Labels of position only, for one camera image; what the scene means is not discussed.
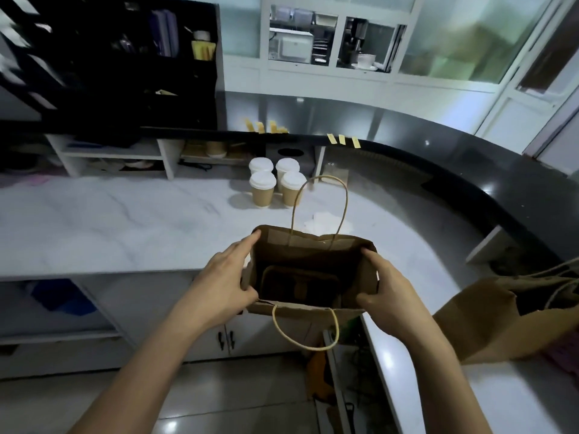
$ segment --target open paper bag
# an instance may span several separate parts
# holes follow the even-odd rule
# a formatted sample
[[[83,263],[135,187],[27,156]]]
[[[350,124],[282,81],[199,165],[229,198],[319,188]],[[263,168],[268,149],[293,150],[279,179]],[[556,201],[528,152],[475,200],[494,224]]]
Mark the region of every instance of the open paper bag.
[[[579,279],[571,262],[537,274],[481,279],[448,301],[434,319],[463,364],[532,355],[579,325]]]
[[[244,270],[242,287],[253,286],[259,300],[247,309],[250,313],[271,315],[280,333],[292,343],[308,350],[327,350],[339,338],[339,325],[362,314],[356,302],[360,292],[375,294],[378,288],[376,270],[361,253],[365,247],[376,250],[374,244],[356,236],[338,234],[315,236],[293,229],[295,205],[291,228],[260,225],[261,237],[251,249],[251,261]],[[306,347],[293,341],[279,328],[276,316],[303,319],[337,328],[336,341],[325,348]]]

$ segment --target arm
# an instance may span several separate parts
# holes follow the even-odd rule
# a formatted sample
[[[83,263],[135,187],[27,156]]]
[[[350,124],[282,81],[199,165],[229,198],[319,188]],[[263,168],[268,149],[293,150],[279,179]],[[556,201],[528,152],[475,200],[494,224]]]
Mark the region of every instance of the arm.
[[[418,294],[399,270],[363,250],[378,270],[378,294],[358,303],[384,332],[407,347],[416,370],[428,434],[492,434],[454,350]]]
[[[242,291],[239,280],[244,259],[260,234],[256,231],[211,258],[165,321],[69,434],[151,432],[192,343],[257,300],[257,292],[253,288]]]

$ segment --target cabinet handle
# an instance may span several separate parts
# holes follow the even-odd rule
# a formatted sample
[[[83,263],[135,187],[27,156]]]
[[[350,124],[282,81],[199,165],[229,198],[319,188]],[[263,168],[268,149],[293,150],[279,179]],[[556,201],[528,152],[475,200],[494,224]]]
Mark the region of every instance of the cabinet handle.
[[[219,341],[219,345],[221,346],[221,350],[223,350],[223,347],[225,347],[225,343],[223,342],[223,333],[219,332],[217,334],[217,341]]]

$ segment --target coffee cup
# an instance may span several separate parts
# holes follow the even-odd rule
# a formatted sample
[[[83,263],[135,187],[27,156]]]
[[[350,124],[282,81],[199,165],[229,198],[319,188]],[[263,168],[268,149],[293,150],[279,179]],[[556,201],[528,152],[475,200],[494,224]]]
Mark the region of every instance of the coffee cup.
[[[266,157],[256,157],[250,161],[250,172],[253,175],[256,172],[273,170],[273,163]]]
[[[360,53],[358,55],[358,67],[359,68],[372,68],[372,64],[376,60],[376,55],[369,55],[367,53]]]
[[[299,172],[299,163],[291,158],[284,158],[276,163],[277,186],[281,191],[281,179],[287,172]]]
[[[206,142],[205,152],[212,159],[223,159],[227,156],[227,143],[225,142]]]
[[[286,207],[293,207],[299,205],[302,199],[299,189],[308,181],[304,174],[300,172],[286,172],[281,178],[281,194]]]
[[[259,171],[251,175],[251,196],[257,207],[265,208],[271,204],[276,177],[271,172]]]

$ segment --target white counter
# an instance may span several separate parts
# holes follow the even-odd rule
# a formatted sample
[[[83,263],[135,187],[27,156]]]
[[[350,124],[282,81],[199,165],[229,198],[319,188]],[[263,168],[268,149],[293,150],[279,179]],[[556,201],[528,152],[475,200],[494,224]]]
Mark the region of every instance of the white counter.
[[[482,239],[467,221],[380,161],[349,159],[351,233],[372,240],[416,287],[431,312],[480,275],[464,259]],[[0,188],[0,278],[200,269],[260,224],[289,226],[280,197],[251,203],[245,170],[187,169],[190,178],[54,177]],[[340,215],[344,192],[317,183],[297,210],[303,228],[316,212]],[[424,432],[408,352],[364,317],[403,434]],[[466,368],[495,433],[570,433],[579,392],[546,363]]]

